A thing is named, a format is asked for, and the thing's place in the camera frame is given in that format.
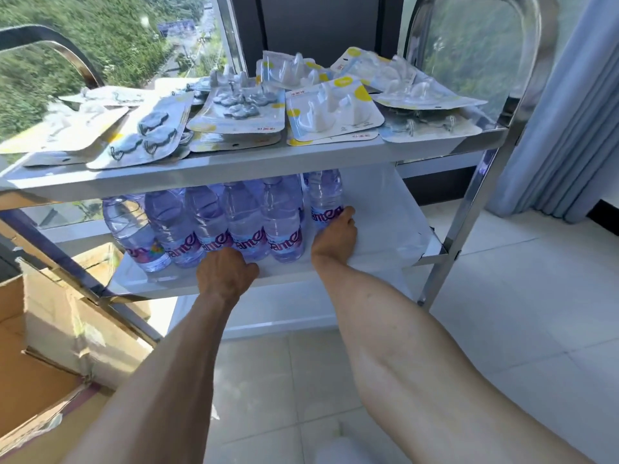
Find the metal cart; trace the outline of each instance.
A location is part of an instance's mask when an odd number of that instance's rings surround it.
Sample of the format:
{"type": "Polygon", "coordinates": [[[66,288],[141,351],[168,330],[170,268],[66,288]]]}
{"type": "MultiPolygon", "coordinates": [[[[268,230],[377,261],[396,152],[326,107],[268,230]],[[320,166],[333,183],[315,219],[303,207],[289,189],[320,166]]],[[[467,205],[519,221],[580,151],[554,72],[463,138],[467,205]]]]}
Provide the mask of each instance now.
{"type": "MultiPolygon", "coordinates": [[[[406,58],[419,69],[423,69],[422,53],[427,43],[436,1],[417,0],[408,28],[406,58]]],[[[503,1],[509,3],[521,18],[524,43],[516,78],[516,85],[521,86],[510,92],[496,122],[492,122],[476,108],[463,111],[482,129],[479,135],[464,140],[447,138],[414,143],[386,143],[378,137],[369,141],[307,147],[289,147],[285,142],[280,142],[253,150],[201,155],[171,164],[99,172],[90,171],[83,164],[46,169],[25,168],[20,165],[20,160],[0,174],[0,233],[47,264],[69,285],[78,289],[89,302],[99,305],[145,341],[155,345],[161,339],[160,334],[123,303],[197,293],[195,279],[186,273],[176,273],[172,277],[175,281],[171,285],[161,285],[149,280],[138,268],[131,267],[130,258],[125,257],[117,270],[118,276],[115,275],[108,286],[102,286],[42,235],[35,223],[20,208],[229,180],[258,179],[349,166],[411,162],[484,151],[444,241],[441,242],[434,234],[425,255],[418,261],[407,263],[406,258],[399,259],[397,254],[392,257],[384,257],[383,254],[383,257],[375,258],[375,264],[370,264],[377,269],[387,266],[402,267],[413,263],[433,264],[418,300],[419,305],[429,309],[518,144],[553,66],[558,32],[556,0],[503,1]],[[134,280],[128,283],[127,279],[131,277],[134,277],[134,280]]],[[[56,49],[80,72],[89,88],[103,86],[101,77],[84,54],[56,31],[35,25],[0,30],[0,53],[35,43],[48,44],[56,49]]],[[[393,179],[399,179],[395,172],[394,176],[393,179]]],[[[401,181],[395,185],[403,187],[401,181]]],[[[366,257],[363,264],[359,264],[360,268],[366,269],[370,266],[367,264],[370,256],[366,257]]],[[[267,273],[268,280],[259,282],[268,284],[303,280],[312,270],[311,265],[307,264],[300,264],[295,268],[293,266],[295,264],[282,266],[286,268],[267,273]]]]}

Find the stainless steel handle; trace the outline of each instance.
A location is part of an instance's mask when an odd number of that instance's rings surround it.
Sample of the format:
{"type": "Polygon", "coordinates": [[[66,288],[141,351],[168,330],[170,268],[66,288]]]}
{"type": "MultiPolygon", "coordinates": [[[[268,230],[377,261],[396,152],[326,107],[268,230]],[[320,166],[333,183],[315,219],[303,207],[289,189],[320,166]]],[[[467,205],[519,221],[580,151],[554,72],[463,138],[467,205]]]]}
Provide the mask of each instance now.
{"type": "MultiPolygon", "coordinates": [[[[497,122],[511,129],[506,142],[516,143],[544,91],[555,58],[558,35],[556,0],[502,0],[521,19],[523,45],[516,82],[497,122]]],[[[422,68],[423,51],[436,0],[417,0],[408,26],[406,58],[422,68]]]]}
{"type": "Polygon", "coordinates": [[[61,33],[39,24],[0,29],[0,53],[43,43],[60,53],[81,74],[86,86],[104,86],[103,78],[73,42],[61,33]]]}

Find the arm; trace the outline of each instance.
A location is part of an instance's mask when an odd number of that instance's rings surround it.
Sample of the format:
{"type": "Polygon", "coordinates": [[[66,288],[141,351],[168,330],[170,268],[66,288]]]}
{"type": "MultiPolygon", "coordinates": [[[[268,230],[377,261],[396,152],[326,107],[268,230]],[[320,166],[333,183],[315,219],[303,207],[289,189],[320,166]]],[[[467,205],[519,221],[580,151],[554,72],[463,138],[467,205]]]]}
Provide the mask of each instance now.
{"type": "Polygon", "coordinates": [[[336,308],[361,401],[413,462],[590,463],[494,388],[431,315],[349,267],[352,207],[319,235],[312,263],[336,308]]]}
{"type": "Polygon", "coordinates": [[[201,464],[217,349],[257,276],[258,266],[236,250],[210,252],[197,269],[200,295],[189,314],[112,396],[64,464],[201,464]]]}

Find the forearm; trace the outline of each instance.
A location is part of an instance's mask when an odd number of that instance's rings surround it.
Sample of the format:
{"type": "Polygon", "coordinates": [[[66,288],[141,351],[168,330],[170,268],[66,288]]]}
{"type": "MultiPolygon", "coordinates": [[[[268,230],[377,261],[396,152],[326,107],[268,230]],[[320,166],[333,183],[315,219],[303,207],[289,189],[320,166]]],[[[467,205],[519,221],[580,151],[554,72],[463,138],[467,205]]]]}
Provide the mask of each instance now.
{"type": "Polygon", "coordinates": [[[65,464],[202,463],[215,359],[237,300],[200,295],[112,396],[65,464]]]}
{"type": "Polygon", "coordinates": [[[486,381],[398,290],[335,260],[314,264],[364,405],[414,462],[589,462],[486,381]]]}

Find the metal leg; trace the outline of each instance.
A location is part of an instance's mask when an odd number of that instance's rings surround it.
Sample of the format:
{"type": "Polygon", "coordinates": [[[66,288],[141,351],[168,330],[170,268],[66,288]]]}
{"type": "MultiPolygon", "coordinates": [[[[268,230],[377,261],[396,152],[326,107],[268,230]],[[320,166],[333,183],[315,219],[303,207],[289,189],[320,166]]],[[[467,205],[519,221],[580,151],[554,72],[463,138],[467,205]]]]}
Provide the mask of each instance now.
{"type": "Polygon", "coordinates": [[[66,281],[69,286],[78,290],[89,301],[126,325],[150,345],[155,346],[161,340],[162,336],[159,332],[127,306],[112,304],[102,299],[113,296],[114,293],[99,283],[56,244],[43,236],[35,222],[22,210],[0,211],[0,233],[48,265],[52,272],[66,281]]]}
{"type": "Polygon", "coordinates": [[[492,191],[495,189],[496,181],[505,168],[513,149],[512,145],[506,145],[498,150],[487,150],[477,165],[475,174],[443,242],[443,246],[447,250],[447,259],[434,265],[417,301],[417,304],[423,306],[426,311],[429,311],[437,298],[451,267],[460,255],[470,230],[475,225],[484,206],[488,203],[492,191]]]}

